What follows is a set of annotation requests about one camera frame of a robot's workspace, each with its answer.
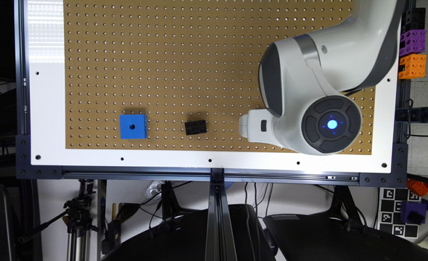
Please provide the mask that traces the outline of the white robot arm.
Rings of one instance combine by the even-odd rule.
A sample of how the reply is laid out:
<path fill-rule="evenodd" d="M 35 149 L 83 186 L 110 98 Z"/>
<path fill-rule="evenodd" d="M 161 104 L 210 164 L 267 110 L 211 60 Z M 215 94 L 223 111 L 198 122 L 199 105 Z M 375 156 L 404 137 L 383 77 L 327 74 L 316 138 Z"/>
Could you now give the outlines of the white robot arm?
<path fill-rule="evenodd" d="M 346 91 L 375 86 L 398 58 L 404 1 L 355 1 L 338 25 L 272 43 L 258 68 L 264 108 L 239 119 L 250 142 L 311 155 L 339 153 L 363 120 Z"/>

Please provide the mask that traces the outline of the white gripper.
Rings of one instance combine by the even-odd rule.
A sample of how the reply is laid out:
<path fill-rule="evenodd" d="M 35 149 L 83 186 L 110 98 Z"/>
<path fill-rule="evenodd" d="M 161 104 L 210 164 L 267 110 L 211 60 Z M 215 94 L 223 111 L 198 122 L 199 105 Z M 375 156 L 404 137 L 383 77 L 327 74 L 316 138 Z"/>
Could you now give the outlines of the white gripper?
<path fill-rule="evenodd" d="M 251 109 L 239 118 L 239 133 L 249 142 L 272 144 L 282 147 L 276 138 L 276 123 L 281 116 L 271 114 L 267 109 Z"/>

